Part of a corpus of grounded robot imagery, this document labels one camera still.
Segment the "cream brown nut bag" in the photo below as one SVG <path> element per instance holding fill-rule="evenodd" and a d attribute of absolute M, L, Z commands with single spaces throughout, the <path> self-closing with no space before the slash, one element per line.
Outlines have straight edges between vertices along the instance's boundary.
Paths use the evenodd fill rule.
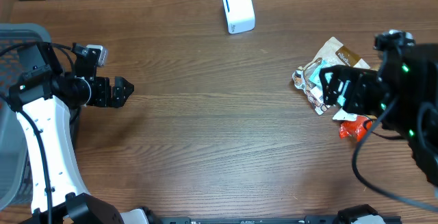
<path fill-rule="evenodd" d="M 319 78 L 320 70 L 335 65 L 346 65 L 360 69 L 370 69 L 370 65 L 338 39 L 331 37 L 316 53 L 314 59 L 305 66 L 299 66 L 292 73 L 295 87 L 307 96 L 312 108 L 318 115 L 324 114 L 329 105 L 324 104 L 322 85 Z"/>

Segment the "white tube gold cap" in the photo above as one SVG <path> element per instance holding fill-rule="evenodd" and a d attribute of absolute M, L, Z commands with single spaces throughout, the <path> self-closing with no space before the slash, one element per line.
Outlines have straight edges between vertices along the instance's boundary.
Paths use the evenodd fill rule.
<path fill-rule="evenodd" d="M 333 116 L 334 121 L 356 121 L 356 119 L 357 119 L 356 114 L 348 113 L 343 109 L 339 109 Z"/>

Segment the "orange spaghetti packet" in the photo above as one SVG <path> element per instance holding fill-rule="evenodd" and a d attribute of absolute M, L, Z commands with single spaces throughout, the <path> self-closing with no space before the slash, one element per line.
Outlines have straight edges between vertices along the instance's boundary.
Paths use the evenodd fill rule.
<path fill-rule="evenodd" d="M 357 116 L 355 121 L 343 121 L 339 127 L 339 137 L 343 139 L 350 136 L 359 142 L 372 124 L 373 120 L 366 116 Z"/>

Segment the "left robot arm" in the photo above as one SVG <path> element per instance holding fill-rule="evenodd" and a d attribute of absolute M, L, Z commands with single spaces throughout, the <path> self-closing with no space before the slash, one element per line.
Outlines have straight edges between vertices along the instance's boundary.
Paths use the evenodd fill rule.
<path fill-rule="evenodd" d="M 28 223 L 139 223 L 154 217 L 145 207 L 119 212 L 93 197 L 79 172 L 70 127 L 77 119 L 71 111 L 84 106 L 121 108 L 134 86 L 116 77 L 111 86 L 96 70 L 104 66 L 107 49 L 101 45 L 72 46 L 53 42 L 22 42 L 1 51 L 35 47 L 42 63 L 23 73 L 2 96 L 16 113 L 27 142 L 33 179 L 32 216 Z"/>

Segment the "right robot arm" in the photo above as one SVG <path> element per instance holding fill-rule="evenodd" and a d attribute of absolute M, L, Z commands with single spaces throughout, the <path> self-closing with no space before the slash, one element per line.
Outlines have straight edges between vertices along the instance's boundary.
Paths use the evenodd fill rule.
<path fill-rule="evenodd" d="M 436 206 L 369 182 L 360 174 L 357 159 L 370 134 L 381 126 L 407 140 L 417 167 L 430 184 L 437 185 L 437 45 L 387 43 L 376 50 L 382 59 L 377 71 L 341 65 L 323 68 L 319 78 L 324 102 L 333 105 L 342 97 L 341 107 L 346 112 L 376 117 L 352 155 L 353 173 L 363 185 L 390 199 L 435 212 Z"/>

